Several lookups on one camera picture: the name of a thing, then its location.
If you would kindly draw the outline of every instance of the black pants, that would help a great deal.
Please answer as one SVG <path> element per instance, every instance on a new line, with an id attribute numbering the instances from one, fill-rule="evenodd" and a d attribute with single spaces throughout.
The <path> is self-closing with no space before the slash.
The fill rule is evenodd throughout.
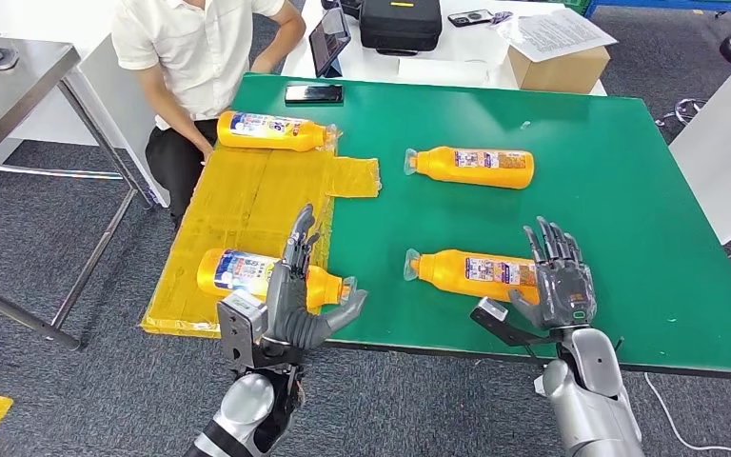
<path id="1" fill-rule="evenodd" d="M 194 125 L 212 145 L 217 141 L 216 119 L 195 121 Z M 203 171 L 203 153 L 175 129 L 156 127 L 149 134 L 145 155 L 152 176 L 169 191 L 169 212 L 179 228 Z"/>

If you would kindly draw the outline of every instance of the plastic bottle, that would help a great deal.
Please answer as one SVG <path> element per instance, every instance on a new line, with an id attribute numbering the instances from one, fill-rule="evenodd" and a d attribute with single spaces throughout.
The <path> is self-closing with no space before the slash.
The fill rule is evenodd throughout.
<path id="1" fill-rule="evenodd" d="M 220 296 L 242 288 L 265 300 L 267 282 L 273 265 L 278 261 L 273 257 L 239 250 L 211 249 L 204 254 L 197 268 L 197 285 L 203 292 Z M 310 265 L 306 276 L 306 309 L 318 314 L 322 305 L 337 305 L 341 294 L 352 287 L 352 281 L 354 278 L 344 281 L 323 268 Z"/>
<path id="2" fill-rule="evenodd" d="M 217 138 L 232 148 L 334 149 L 338 132 L 334 125 L 319 126 L 307 119 L 226 111 L 217 121 Z"/>
<path id="3" fill-rule="evenodd" d="M 531 304 L 540 302 L 534 262 L 530 259 L 475 254 L 448 249 L 420 254 L 408 249 L 405 280 L 421 278 L 436 288 L 475 297 L 508 302 L 508 292 L 517 289 Z"/>
<path id="4" fill-rule="evenodd" d="M 426 174 L 437 181 L 523 189 L 534 176 L 534 156 L 525 150 L 455 149 L 405 152 L 405 174 Z"/>

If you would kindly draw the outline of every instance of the cardboard box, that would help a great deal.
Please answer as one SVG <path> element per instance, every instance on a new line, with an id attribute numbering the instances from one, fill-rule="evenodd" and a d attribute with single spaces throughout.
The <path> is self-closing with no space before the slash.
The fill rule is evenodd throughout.
<path id="1" fill-rule="evenodd" d="M 589 93 L 609 62 L 609 54 L 605 47 L 598 46 L 542 62 L 531 62 L 509 46 L 508 61 L 520 89 Z"/>

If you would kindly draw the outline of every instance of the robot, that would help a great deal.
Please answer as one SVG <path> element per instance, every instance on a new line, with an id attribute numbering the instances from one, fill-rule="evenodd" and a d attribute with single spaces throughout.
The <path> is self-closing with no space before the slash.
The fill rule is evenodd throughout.
<path id="1" fill-rule="evenodd" d="M 234 290 L 217 304 L 223 353 L 244 367 L 220 409 L 185 457 L 261 457 L 270 453 L 304 402 L 304 352 L 360 315 L 367 292 L 344 280 L 341 303 L 320 316 L 306 311 L 306 272 L 318 233 L 312 205 L 298 214 L 264 302 Z"/>
<path id="2" fill-rule="evenodd" d="M 298 215 L 272 272 L 264 302 L 235 290 L 218 308 L 224 353 L 245 368 L 186 457 L 267 456 L 284 437 L 304 401 L 302 361 L 359 314 L 367 292 L 346 278 L 341 304 L 320 316 L 306 311 L 306 271 L 318 235 L 308 235 L 312 205 Z M 596 313 L 589 267 L 568 233 L 538 218 L 542 249 L 533 229 L 524 232 L 535 261 L 540 303 L 511 294 L 512 306 L 539 336 L 506 322 L 508 310 L 484 298 L 470 316 L 510 346 L 556 344 L 558 358 L 535 382 L 554 409 L 565 455 L 643 457 L 641 432 L 623 386 L 615 349 L 590 323 Z"/>
<path id="3" fill-rule="evenodd" d="M 566 456 L 643 457 L 641 430 L 615 349 L 606 334 L 590 326 L 597 304 L 582 251 L 556 224 L 542 217 L 537 223 L 544 250 L 531 227 L 523 230 L 536 264 L 540 303 L 527 303 L 516 290 L 509 298 L 514 309 L 548 335 L 511 326 L 508 310 L 489 298 L 470 316 L 509 346 L 556 344 L 557 359 L 534 385 L 553 407 Z"/>

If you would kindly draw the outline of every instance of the person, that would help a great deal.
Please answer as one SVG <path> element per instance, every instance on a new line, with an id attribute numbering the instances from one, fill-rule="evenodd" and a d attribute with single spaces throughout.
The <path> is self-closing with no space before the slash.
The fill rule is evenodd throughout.
<path id="1" fill-rule="evenodd" d="M 250 65 L 254 13 L 279 29 Z M 113 47 L 157 114 L 145 154 L 152 176 L 169 191 L 176 229 L 242 75 L 272 71 L 305 30 L 287 0 L 120 0 Z"/>

